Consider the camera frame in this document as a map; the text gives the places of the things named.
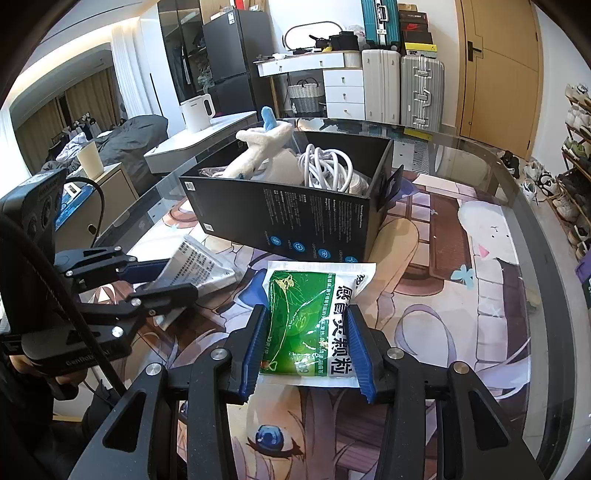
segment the white cable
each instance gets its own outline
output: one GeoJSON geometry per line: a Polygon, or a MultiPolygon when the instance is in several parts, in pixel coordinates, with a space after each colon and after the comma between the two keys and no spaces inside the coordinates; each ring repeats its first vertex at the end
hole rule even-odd
{"type": "Polygon", "coordinates": [[[353,178],[353,164],[348,155],[341,150],[334,148],[322,150],[309,144],[306,152],[300,155],[298,166],[304,174],[305,187],[349,192],[349,185],[353,178]],[[339,163],[339,157],[342,157],[347,164],[346,170],[339,163]]]}

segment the cable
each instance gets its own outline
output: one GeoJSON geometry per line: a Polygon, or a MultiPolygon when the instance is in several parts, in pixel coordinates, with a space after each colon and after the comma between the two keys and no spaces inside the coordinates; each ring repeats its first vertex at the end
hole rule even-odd
{"type": "Polygon", "coordinates": [[[81,181],[82,183],[87,183],[88,185],[92,185],[94,187],[94,189],[98,192],[99,197],[100,197],[100,216],[99,216],[99,224],[96,226],[96,232],[95,232],[95,237],[92,240],[92,244],[90,245],[90,247],[94,247],[95,246],[95,242],[96,239],[99,236],[100,233],[100,226],[103,223],[103,215],[105,214],[105,194],[103,193],[103,190],[100,188],[100,185],[95,182],[94,180],[91,179],[87,179],[85,177],[69,177],[68,179],[66,179],[69,183],[70,182],[74,182],[74,181],[81,181]]]}
{"type": "Polygon", "coordinates": [[[304,187],[349,192],[349,185],[353,178],[353,164],[349,156],[341,150],[334,148],[322,150],[309,144],[306,152],[300,155],[298,166],[304,174],[304,187]],[[346,170],[339,163],[339,156],[347,164],[346,170]]]}
{"type": "Polygon", "coordinates": [[[49,263],[49,260],[43,252],[41,252],[39,247],[33,243],[28,235],[19,228],[16,223],[10,220],[9,217],[3,214],[0,214],[0,238],[22,253],[26,262],[28,262],[35,273],[37,273],[41,281],[47,287],[47,290],[67,315],[68,319],[76,329],[76,332],[86,344],[90,353],[95,357],[97,364],[102,369],[110,384],[113,385],[115,391],[122,397],[127,391],[125,385],[115,372],[113,365],[109,362],[103,349],[96,341],[96,338],[88,327],[84,317],[76,308],[74,301],[67,292],[64,284],[62,284],[53,265],[49,263]]]}
{"type": "Polygon", "coordinates": [[[99,397],[103,402],[108,404],[110,407],[115,408],[114,404],[112,404],[109,400],[107,400],[102,395],[99,395],[96,390],[93,390],[92,387],[86,382],[86,380],[83,380],[82,383],[84,383],[84,385],[86,385],[86,388],[88,388],[88,390],[90,390],[93,395],[96,395],[97,397],[99,397]]]}

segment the teal suitcase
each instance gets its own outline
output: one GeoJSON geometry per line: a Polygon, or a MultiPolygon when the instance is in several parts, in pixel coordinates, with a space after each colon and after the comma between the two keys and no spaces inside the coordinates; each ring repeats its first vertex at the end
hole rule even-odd
{"type": "Polygon", "coordinates": [[[365,38],[378,47],[402,46],[398,2],[396,0],[361,0],[365,38]]]}

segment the black cable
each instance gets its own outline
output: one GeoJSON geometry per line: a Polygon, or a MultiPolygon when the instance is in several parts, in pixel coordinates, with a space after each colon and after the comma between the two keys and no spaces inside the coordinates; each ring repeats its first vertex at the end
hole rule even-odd
{"type": "Polygon", "coordinates": [[[0,214],[0,238],[12,245],[13,248],[22,253],[22,256],[35,270],[41,281],[47,287],[47,290],[54,297],[60,308],[67,315],[68,319],[76,329],[76,332],[86,344],[90,353],[115,391],[122,397],[127,389],[115,372],[113,365],[109,362],[103,349],[96,341],[95,336],[88,327],[82,314],[76,308],[76,305],[66,287],[61,282],[54,267],[50,264],[46,256],[41,252],[38,246],[28,237],[28,235],[18,227],[16,223],[10,220],[6,215],[0,214]]]}
{"type": "Polygon", "coordinates": [[[96,390],[93,390],[92,387],[86,382],[86,380],[83,380],[82,383],[84,383],[84,385],[86,385],[86,388],[88,388],[88,390],[90,390],[93,395],[96,395],[97,397],[99,397],[103,402],[105,402],[106,404],[108,404],[110,407],[115,408],[115,405],[114,404],[112,404],[109,400],[107,400],[102,395],[99,395],[96,390]]]}
{"type": "Polygon", "coordinates": [[[103,215],[105,214],[105,194],[103,193],[103,190],[100,188],[100,185],[97,182],[95,182],[94,180],[87,179],[85,177],[69,177],[66,179],[66,181],[68,183],[74,182],[74,181],[81,181],[82,183],[87,183],[88,185],[92,185],[94,187],[94,189],[99,193],[99,197],[100,197],[99,224],[96,226],[95,237],[93,238],[92,244],[90,246],[92,248],[95,246],[96,239],[98,238],[99,233],[100,233],[100,226],[103,223],[103,215]]]}

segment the wicker basket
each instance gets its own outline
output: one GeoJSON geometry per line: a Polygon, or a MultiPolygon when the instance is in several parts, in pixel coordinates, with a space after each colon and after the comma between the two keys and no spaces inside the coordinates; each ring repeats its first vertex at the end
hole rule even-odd
{"type": "Polygon", "coordinates": [[[326,97],[324,88],[314,78],[300,80],[297,85],[287,87],[287,93],[295,116],[322,115],[326,97]],[[315,83],[307,83],[308,80],[313,80],[315,83]]]}

